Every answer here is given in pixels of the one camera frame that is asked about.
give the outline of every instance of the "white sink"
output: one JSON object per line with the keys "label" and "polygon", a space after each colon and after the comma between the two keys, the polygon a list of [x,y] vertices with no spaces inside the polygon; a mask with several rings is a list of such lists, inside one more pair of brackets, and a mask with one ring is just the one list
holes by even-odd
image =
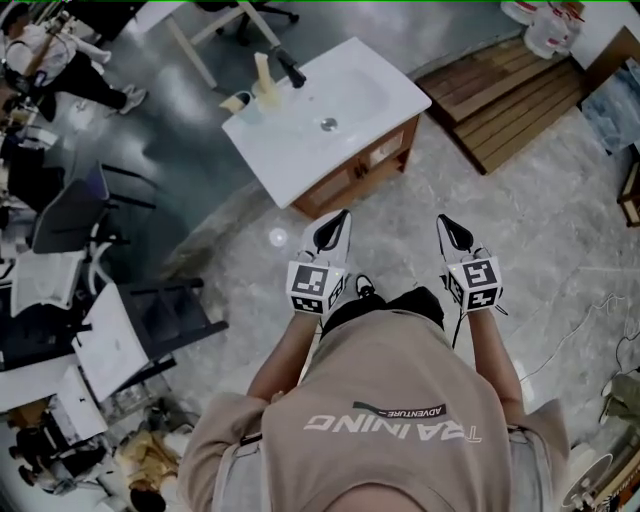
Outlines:
{"label": "white sink", "polygon": [[304,86],[294,89],[288,78],[278,82],[280,107],[265,109],[261,123],[233,116],[222,125],[281,208],[431,105],[418,87],[357,38],[300,70],[307,77]]}
{"label": "white sink", "polygon": [[307,77],[301,89],[287,80],[279,89],[282,104],[265,123],[302,137],[302,145],[310,148],[326,149],[327,143],[340,142],[389,103],[389,94],[361,69]]}

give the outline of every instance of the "wire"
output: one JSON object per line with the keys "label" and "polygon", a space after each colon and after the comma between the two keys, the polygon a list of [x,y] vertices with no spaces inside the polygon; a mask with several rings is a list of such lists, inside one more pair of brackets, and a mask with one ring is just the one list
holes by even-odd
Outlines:
{"label": "wire", "polygon": [[460,317],[458,318],[458,325],[456,325],[456,332],[453,335],[453,342],[451,343],[451,350],[456,349],[456,341],[458,340],[458,332],[460,331],[460,324],[462,324],[462,320],[467,316],[465,313],[462,314],[462,308],[460,308]]}
{"label": "wire", "polygon": [[[542,363],[541,366],[538,367],[537,370],[525,375],[523,378],[520,379],[520,382],[527,380],[530,377],[533,377],[535,374],[537,374],[538,372],[540,372],[547,364],[549,364],[555,357],[556,355],[558,355],[558,353],[560,352],[560,348],[562,347],[562,345],[564,344],[564,342],[566,340],[568,340],[571,336],[573,336],[576,332],[578,332],[580,330],[580,328],[587,323],[587,320],[589,320],[589,317],[591,316],[591,312],[594,309],[602,310],[604,308],[607,308],[607,316],[610,315],[611,311],[609,310],[609,303],[615,300],[616,301],[616,305],[618,304],[617,301],[620,300],[628,300],[627,297],[618,297],[617,295],[615,295],[614,293],[610,293],[606,300],[600,305],[600,306],[596,306],[595,304],[591,304],[591,306],[589,306],[589,311],[587,311],[586,316],[584,317],[584,319],[578,324],[578,326],[571,331],[569,334],[567,334],[564,338],[562,338],[560,340],[560,343],[558,343],[558,346],[556,347],[555,351],[553,352],[553,354],[551,354],[550,357],[547,358],[547,360]],[[629,341],[633,341],[635,340],[638,336],[640,336],[640,325],[636,328],[635,327],[635,322],[634,322],[634,331],[633,334],[628,334],[627,333],[627,324],[628,324],[628,320],[629,320],[629,309],[631,308],[631,304],[628,303],[628,307],[627,307],[627,316],[625,318],[624,321],[624,336],[622,337],[622,339],[620,339],[620,341],[618,342],[618,345],[616,346],[616,362],[618,363],[618,367],[620,368],[620,371],[622,371],[622,364],[620,363],[620,360],[618,358],[618,349],[620,348],[620,344],[624,341],[624,340],[629,340]]]}

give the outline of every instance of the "white container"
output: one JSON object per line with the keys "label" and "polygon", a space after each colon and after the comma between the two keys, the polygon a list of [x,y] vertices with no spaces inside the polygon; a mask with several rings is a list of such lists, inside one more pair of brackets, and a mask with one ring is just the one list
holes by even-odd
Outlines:
{"label": "white container", "polygon": [[560,55],[569,55],[569,53],[571,53],[571,47],[573,46],[573,43],[575,43],[576,39],[580,35],[584,20],[577,12],[571,10],[568,10],[564,13],[564,18],[565,23],[567,24],[568,34],[566,35],[564,40],[560,42],[557,51]]}
{"label": "white container", "polygon": [[538,6],[532,2],[502,0],[502,2],[500,2],[500,9],[513,21],[517,21],[522,25],[531,25]]}
{"label": "white container", "polygon": [[550,59],[568,35],[562,11],[548,5],[540,6],[533,23],[524,33],[524,44],[538,57]]}

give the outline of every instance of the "gray floor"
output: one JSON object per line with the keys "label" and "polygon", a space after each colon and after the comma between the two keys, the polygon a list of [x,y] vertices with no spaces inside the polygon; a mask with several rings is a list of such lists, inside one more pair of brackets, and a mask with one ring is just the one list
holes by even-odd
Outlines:
{"label": "gray floor", "polygon": [[[369,274],[386,297],[424,284],[440,298],[452,334],[457,310],[438,279],[441,257],[435,219],[444,212],[472,229],[499,257],[505,284],[497,315],[523,381],[527,407],[562,398],[572,441],[608,449],[626,426],[598,418],[600,391],[617,369],[615,347],[637,328],[640,313],[640,231],[629,229],[616,204],[627,163],[607,156],[577,109],[490,176],[480,176],[442,130],[423,117],[405,175],[356,202],[352,272]],[[231,327],[177,354],[171,387],[203,407],[214,391],[244,391],[291,316],[286,266],[306,222],[280,210],[250,184],[211,215],[176,251],[167,275],[205,279],[203,301]],[[289,241],[275,248],[275,227]],[[593,310],[609,293],[625,297]],[[344,299],[353,297],[345,294]],[[466,322],[456,352],[472,364]],[[640,363],[637,342],[620,347],[624,370]]]}
{"label": "gray floor", "polygon": [[[446,56],[460,55],[517,31],[519,26],[496,3],[297,2],[283,5],[300,22],[266,15],[283,45],[303,63],[336,44],[358,36],[405,73]],[[194,34],[210,15],[184,5],[176,17]],[[249,26],[249,47],[236,44],[234,26],[205,42],[200,54],[219,81],[209,90],[164,24],[144,35],[123,33],[107,45],[113,59],[105,76],[115,86],[134,82],[150,91],[148,100],[126,117],[105,118],[105,109],[89,103],[78,111],[70,96],[60,98],[54,123],[63,150],[52,163],[70,174],[86,171],[96,159],[144,174],[157,185],[131,180],[114,183],[118,192],[154,200],[149,214],[125,208],[116,216],[134,243],[110,250],[119,263],[119,279],[153,276],[171,250],[233,192],[253,180],[221,124],[218,108],[225,91],[247,88],[255,80],[253,52],[267,51],[261,34]],[[282,75],[273,66],[274,75]]]}

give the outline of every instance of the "black shorts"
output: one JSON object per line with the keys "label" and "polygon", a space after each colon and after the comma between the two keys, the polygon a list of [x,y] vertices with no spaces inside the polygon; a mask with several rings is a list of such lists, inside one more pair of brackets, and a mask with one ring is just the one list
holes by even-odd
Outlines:
{"label": "black shorts", "polygon": [[444,330],[444,325],[442,323],[444,320],[444,312],[440,307],[440,301],[424,286],[420,286],[419,288],[400,295],[400,297],[392,300],[391,302],[386,302],[382,297],[380,297],[380,295],[376,294],[347,302],[333,313],[329,320],[327,320],[327,323],[322,330],[322,336],[326,336],[331,330],[348,322],[349,320],[353,320],[354,318],[358,318],[359,316],[366,315],[367,313],[378,309],[400,309],[416,313],[433,320]]}

